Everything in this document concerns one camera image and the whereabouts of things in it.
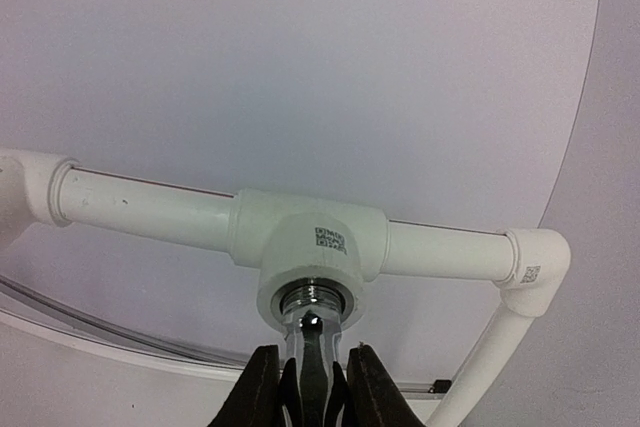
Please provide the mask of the white PVC pipe frame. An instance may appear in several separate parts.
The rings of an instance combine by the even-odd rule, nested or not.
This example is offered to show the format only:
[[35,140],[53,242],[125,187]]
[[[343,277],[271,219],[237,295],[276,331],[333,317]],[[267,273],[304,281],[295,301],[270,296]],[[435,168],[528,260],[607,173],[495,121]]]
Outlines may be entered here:
[[306,286],[333,293],[341,321],[362,315],[364,285],[380,274],[492,282],[501,302],[428,418],[457,426],[496,380],[571,262],[546,229],[498,234],[389,220],[375,208],[244,189],[228,195],[88,170],[64,156],[1,153],[1,242],[33,223],[90,225],[227,253],[260,272],[257,308],[274,329]]

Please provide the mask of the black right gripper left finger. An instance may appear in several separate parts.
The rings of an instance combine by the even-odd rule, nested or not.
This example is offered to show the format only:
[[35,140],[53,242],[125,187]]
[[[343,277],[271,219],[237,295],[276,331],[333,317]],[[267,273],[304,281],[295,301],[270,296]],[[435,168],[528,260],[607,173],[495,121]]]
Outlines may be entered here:
[[209,426],[271,426],[279,379],[278,346],[257,347]]

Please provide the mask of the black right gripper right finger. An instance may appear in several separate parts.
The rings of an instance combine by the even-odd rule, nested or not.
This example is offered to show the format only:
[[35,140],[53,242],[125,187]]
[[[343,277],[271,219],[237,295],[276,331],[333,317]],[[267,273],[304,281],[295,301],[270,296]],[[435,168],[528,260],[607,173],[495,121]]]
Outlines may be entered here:
[[372,346],[349,351],[347,384],[357,426],[424,426]]

